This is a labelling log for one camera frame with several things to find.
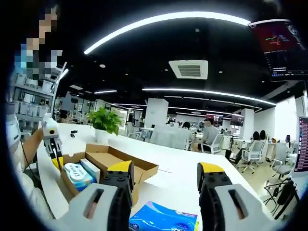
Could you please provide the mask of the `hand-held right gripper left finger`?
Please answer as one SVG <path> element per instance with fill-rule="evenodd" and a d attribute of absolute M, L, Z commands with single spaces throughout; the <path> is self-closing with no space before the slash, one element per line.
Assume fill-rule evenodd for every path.
<path fill-rule="evenodd" d="M 71 200 L 68 212 L 61 218 L 61 230 L 128 231 L 133 174 L 131 160 L 110 166 L 101 184 L 89 185 Z"/>

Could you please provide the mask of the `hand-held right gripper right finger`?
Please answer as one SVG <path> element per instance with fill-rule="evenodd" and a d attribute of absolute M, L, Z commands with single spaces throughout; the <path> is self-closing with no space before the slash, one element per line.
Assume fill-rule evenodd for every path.
<path fill-rule="evenodd" d="M 274 220 L 263 212 L 261 202 L 242 185 L 233 184 L 223 168 L 198 163 L 197 188 L 202 230 L 274 230 Z"/>

